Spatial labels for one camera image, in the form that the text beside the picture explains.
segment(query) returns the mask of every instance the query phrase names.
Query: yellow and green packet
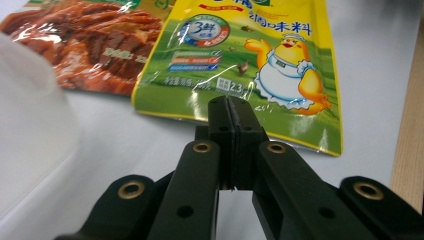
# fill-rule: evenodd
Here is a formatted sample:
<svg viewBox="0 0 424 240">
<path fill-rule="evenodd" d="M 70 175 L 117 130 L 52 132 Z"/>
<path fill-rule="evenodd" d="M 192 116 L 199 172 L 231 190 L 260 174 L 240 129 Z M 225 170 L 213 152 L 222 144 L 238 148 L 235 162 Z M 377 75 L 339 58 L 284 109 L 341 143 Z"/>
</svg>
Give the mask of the yellow and green packet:
<svg viewBox="0 0 424 240">
<path fill-rule="evenodd" d="M 273 138 L 342 154 L 325 0 L 177 1 L 132 94 L 142 114 L 207 121 L 209 100 L 243 98 Z"/>
</svg>

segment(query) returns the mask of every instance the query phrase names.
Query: white table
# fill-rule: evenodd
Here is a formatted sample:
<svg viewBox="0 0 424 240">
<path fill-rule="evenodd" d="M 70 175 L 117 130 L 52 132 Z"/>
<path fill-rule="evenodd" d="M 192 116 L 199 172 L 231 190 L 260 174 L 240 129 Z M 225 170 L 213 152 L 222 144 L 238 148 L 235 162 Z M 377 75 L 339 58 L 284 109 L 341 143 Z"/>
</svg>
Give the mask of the white table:
<svg viewBox="0 0 424 240">
<path fill-rule="evenodd" d="M 23 2 L 8 1 L 0 12 Z M 299 153 L 335 186 L 355 175 L 388 186 L 422 1 L 328 0 L 327 5 L 344 153 L 339 158 Z M 65 92 L 81 124 L 80 148 L 0 219 L 0 239 L 53 239 L 77 231 L 110 183 L 129 174 L 158 180 L 175 169 L 185 144 L 194 138 L 193 123 L 139 115 L 128 98 Z M 265 239 L 251 193 L 221 192 L 217 239 Z"/>
</svg>

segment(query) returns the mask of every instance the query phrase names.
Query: wooden floor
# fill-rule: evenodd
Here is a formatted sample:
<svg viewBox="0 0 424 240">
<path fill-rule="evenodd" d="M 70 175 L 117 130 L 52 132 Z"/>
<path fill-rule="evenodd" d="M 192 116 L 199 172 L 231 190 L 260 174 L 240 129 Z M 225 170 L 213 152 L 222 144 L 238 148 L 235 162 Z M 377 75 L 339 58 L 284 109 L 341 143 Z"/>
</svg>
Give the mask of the wooden floor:
<svg viewBox="0 0 424 240">
<path fill-rule="evenodd" d="M 424 14 L 408 83 L 390 188 L 423 214 Z"/>
</svg>

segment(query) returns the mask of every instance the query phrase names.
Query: translucent white object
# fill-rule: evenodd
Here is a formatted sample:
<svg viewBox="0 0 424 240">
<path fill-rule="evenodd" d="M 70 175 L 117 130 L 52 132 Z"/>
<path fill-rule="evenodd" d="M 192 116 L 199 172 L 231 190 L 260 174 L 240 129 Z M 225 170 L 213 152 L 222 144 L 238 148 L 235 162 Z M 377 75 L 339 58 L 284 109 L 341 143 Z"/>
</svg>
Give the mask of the translucent white object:
<svg viewBox="0 0 424 240">
<path fill-rule="evenodd" d="M 0 222 L 78 147 L 52 67 L 0 33 Z"/>
</svg>

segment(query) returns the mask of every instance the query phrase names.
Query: brass rivet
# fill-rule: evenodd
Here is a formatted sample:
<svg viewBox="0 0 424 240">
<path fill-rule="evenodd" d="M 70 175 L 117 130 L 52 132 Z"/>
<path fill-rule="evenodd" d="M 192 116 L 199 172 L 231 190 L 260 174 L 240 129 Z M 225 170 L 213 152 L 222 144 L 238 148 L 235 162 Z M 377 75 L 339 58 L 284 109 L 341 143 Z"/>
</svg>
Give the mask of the brass rivet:
<svg viewBox="0 0 424 240">
<path fill-rule="evenodd" d="M 207 153 L 212 149 L 212 146 L 208 143 L 198 143 L 193 146 L 193 150 L 198 153 Z"/>
<path fill-rule="evenodd" d="M 383 192 L 371 183 L 357 182 L 353 184 L 353 189 L 364 198 L 371 200 L 381 200 L 384 198 Z"/>
<path fill-rule="evenodd" d="M 118 190 L 118 195 L 122 199 L 133 199 L 140 196 L 144 191 L 144 184 L 139 181 L 129 181 Z"/>
<path fill-rule="evenodd" d="M 284 147 L 283 145 L 279 143 L 270 143 L 268 145 L 268 150 L 273 153 L 285 153 L 286 147 Z"/>
</svg>

